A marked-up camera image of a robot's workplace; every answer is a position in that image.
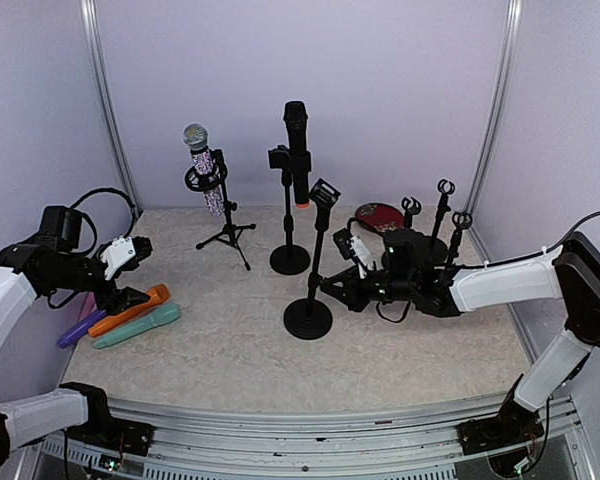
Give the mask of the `teal head microphone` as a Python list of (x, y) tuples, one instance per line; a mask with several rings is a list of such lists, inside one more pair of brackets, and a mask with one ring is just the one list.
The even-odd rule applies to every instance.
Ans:
[(93, 342), (92, 347), (101, 350), (120, 344), (155, 328), (171, 324), (178, 320), (180, 316), (181, 309), (179, 305), (174, 303), (161, 305), (150, 314), (123, 324), (97, 338)]

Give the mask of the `pink microphone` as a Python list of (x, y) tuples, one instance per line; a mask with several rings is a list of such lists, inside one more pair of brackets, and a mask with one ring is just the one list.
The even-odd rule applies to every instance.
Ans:
[(81, 321), (85, 320), (95, 309), (96, 309), (95, 298), (91, 293), (89, 293), (86, 296), (84, 303), (82, 305), (78, 321), (81, 322)]

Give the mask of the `black tall round-base stand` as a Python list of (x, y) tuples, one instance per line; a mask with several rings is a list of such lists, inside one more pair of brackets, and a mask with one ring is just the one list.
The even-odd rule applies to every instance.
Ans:
[(269, 167), (281, 171), (281, 184), (284, 188), (285, 213), (283, 229), (285, 243), (275, 248), (269, 257), (271, 268), (279, 274), (293, 276), (308, 269), (310, 255), (308, 251), (293, 241), (294, 220), (291, 213), (291, 186), (293, 184), (290, 168), (291, 155), (286, 146), (278, 145), (268, 151)]

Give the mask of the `purple microphone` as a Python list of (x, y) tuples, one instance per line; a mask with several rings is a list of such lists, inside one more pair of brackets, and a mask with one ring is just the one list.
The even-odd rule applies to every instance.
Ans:
[(107, 313), (105, 310), (94, 310), (69, 328), (65, 333), (63, 333), (56, 342), (56, 345), (60, 349), (65, 349), (75, 345), (88, 333), (91, 327), (103, 320), (106, 316)]

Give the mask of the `black short stand purple mic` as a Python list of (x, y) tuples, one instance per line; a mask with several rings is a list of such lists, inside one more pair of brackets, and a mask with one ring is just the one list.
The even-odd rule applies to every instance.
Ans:
[(411, 228), (413, 225), (413, 218), (416, 215), (419, 215), (422, 211), (422, 204), (414, 197), (404, 197), (401, 201), (401, 207), (404, 210), (402, 226), (391, 228), (387, 227), (382, 233), (383, 237), (386, 237), (389, 233), (400, 229)]

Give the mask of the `black short stand orange mic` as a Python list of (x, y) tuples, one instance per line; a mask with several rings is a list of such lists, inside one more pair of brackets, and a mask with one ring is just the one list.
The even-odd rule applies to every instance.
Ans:
[(435, 267), (451, 267), (454, 264), (459, 256), (463, 233), (472, 226), (473, 217), (469, 212), (454, 212), (452, 223), (455, 229), (451, 235), (446, 257), (444, 260), (435, 261), (433, 263)]

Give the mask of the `black microphone orange end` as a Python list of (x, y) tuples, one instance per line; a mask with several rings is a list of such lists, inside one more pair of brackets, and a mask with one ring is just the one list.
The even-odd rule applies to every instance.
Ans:
[(309, 200), (310, 153), (307, 150), (308, 114), (299, 100), (285, 104), (283, 121), (287, 130), (290, 170), (293, 179), (294, 199), (298, 208), (307, 208)]

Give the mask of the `black tripod microphone stand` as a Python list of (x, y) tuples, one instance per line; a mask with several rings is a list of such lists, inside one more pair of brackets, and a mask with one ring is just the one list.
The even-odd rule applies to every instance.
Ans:
[(221, 149), (211, 149), (214, 160), (216, 161), (216, 165), (219, 167), (220, 175), (221, 175), (221, 193), (224, 200), (224, 214), (221, 215), (224, 217), (224, 225), (222, 229), (215, 235), (209, 237), (208, 239), (198, 243), (196, 245), (197, 250), (202, 250), (207, 245), (212, 242), (219, 242), (226, 246), (229, 246), (235, 249), (241, 256), (244, 267), (247, 271), (251, 270), (251, 266), (247, 261), (241, 247), (239, 244), (239, 239), (242, 233), (246, 230), (255, 230), (256, 224), (251, 223), (248, 225), (237, 225), (234, 223), (232, 214), (237, 210), (238, 205), (236, 202), (233, 202), (229, 199), (226, 180), (228, 177), (228, 168), (225, 163), (224, 154)]

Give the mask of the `rhinestone silver-head microphone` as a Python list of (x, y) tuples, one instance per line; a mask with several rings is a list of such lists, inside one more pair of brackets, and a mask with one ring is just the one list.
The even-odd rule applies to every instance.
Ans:
[(183, 132), (183, 141), (189, 148), (192, 167), (186, 172), (185, 186), (193, 192), (202, 193), (210, 213), (224, 214), (219, 167), (208, 146), (208, 132), (200, 124), (188, 125)]

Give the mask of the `red floral plate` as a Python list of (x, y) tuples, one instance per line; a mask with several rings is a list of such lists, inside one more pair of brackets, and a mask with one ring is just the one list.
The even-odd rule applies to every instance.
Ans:
[(392, 205), (372, 202), (358, 207), (354, 218), (366, 230), (382, 235), (387, 227), (402, 226), (403, 213)]

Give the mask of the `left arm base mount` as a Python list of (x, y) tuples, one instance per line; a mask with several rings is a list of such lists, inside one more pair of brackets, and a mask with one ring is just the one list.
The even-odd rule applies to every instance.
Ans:
[(106, 399), (88, 400), (88, 420), (68, 428), (68, 437), (92, 446), (146, 457), (155, 428), (144, 422), (114, 417)]

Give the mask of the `aluminium front rail frame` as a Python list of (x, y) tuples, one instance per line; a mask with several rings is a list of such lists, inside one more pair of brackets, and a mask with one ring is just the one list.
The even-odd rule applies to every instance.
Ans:
[(153, 426), (147, 456), (127, 454), (116, 479), (452, 479), (460, 423), (495, 414), (488, 395), (403, 409), (231, 413), (111, 401), (113, 414)]

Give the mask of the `right aluminium corner post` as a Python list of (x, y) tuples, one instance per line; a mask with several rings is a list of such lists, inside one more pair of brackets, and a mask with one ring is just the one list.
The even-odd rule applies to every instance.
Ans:
[(510, 0), (507, 4), (507, 16), (496, 73), (496, 83), (479, 152), (478, 163), (464, 207), (464, 210), (471, 215), (475, 215), (480, 197), (486, 185), (488, 170), (494, 158), (494, 149), (505, 110), (507, 91), (513, 70), (523, 5), (523, 0)]

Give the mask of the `aluminium corner post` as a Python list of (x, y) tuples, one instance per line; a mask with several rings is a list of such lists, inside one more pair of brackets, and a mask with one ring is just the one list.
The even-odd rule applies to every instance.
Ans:
[(137, 218), (143, 213), (135, 182), (127, 160), (110, 91), (103, 44), (99, 31), (97, 5), (94, 0), (81, 0), (80, 13), (85, 32), (95, 88), (103, 115), (106, 136), (113, 155), (113, 165), (122, 190), (130, 197)]
[(480, 197), (486, 185), (488, 170), (494, 158), (494, 149), (505, 110), (507, 91), (513, 70), (523, 5), (523, 0), (510, 0), (507, 4), (507, 16), (496, 73), (496, 83), (479, 152), (478, 163), (464, 207), (464, 210), (471, 215), (475, 215)]

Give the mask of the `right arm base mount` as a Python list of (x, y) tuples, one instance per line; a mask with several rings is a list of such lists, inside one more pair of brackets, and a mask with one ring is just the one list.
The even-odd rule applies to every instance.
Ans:
[(457, 426), (464, 455), (496, 450), (528, 442), (545, 433), (537, 412), (499, 412), (495, 416), (473, 419)]

